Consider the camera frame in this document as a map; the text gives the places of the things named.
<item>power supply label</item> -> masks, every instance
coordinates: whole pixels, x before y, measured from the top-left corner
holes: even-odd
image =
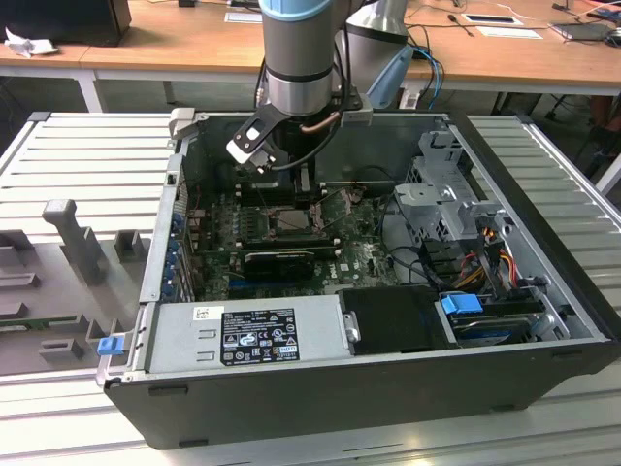
[[[223,313],[221,335],[225,366],[300,359],[293,309]]]

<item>black computer case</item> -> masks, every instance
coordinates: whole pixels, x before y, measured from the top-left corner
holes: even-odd
[[[2,0],[0,36],[5,27],[28,39],[55,45],[78,43],[115,47],[129,28],[127,0]]]

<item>wooden table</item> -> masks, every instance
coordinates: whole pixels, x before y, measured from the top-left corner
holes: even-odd
[[[551,0],[498,1],[511,6],[522,16],[539,20],[517,17],[506,8],[476,0],[468,2],[467,13],[517,17],[524,27],[536,29],[542,39],[485,37],[475,28],[469,28],[474,34],[472,38],[460,27],[427,28],[434,56],[446,71],[445,88],[611,95],[621,90],[621,50],[602,43],[566,42],[547,27],[551,21],[573,22],[573,18],[553,10]],[[435,0],[425,0],[425,3],[438,4]],[[587,2],[574,1],[577,12],[591,8]],[[406,22],[450,25],[447,15],[448,12],[423,8],[407,18]],[[460,14],[454,15],[462,24],[471,24]],[[593,19],[582,17],[582,20],[588,22]],[[424,45],[422,29],[417,27],[411,31],[415,40]],[[414,80],[427,78],[428,69],[427,63],[414,64],[408,76]]]
[[[551,0],[503,0],[515,12],[538,20],[519,19],[528,27],[547,27],[549,21],[572,21],[568,14],[552,10]],[[422,5],[445,8],[439,11]],[[592,8],[575,0],[578,12]],[[170,82],[254,83],[263,56],[260,24],[224,22],[225,5],[198,4],[180,9],[177,2],[149,3],[130,0],[132,24],[117,48],[60,46],[58,55],[30,60],[0,51],[0,75],[72,78],[78,81],[91,112],[106,110],[99,80],[162,81],[174,100]],[[484,37],[474,28],[469,37],[450,26],[448,12],[456,12],[448,0],[412,0],[407,18],[411,24],[429,25],[434,56],[445,68],[445,89],[522,91],[616,95],[621,88],[621,50],[604,44],[564,43],[550,29],[537,30],[543,39]],[[508,9],[482,0],[469,0],[468,13],[515,16]],[[459,13],[460,21],[468,24]],[[424,44],[421,28],[412,28]],[[415,62],[407,85],[416,90],[426,85],[429,64]]]

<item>blue cable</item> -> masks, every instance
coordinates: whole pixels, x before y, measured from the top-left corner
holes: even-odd
[[[438,93],[440,92],[440,70],[438,68],[438,62],[425,50],[419,49],[419,48],[414,48],[414,49],[429,60],[429,62],[434,67],[434,72],[436,73],[436,88],[434,90],[434,96],[432,97],[431,102],[429,103],[429,110],[431,110],[434,107],[434,102],[436,101],[436,98],[438,97]]]

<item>motherboard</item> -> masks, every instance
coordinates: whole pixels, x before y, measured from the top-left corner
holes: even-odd
[[[379,199],[362,186],[323,187],[302,208],[258,188],[190,211],[203,300],[334,294],[398,284],[377,236]]]

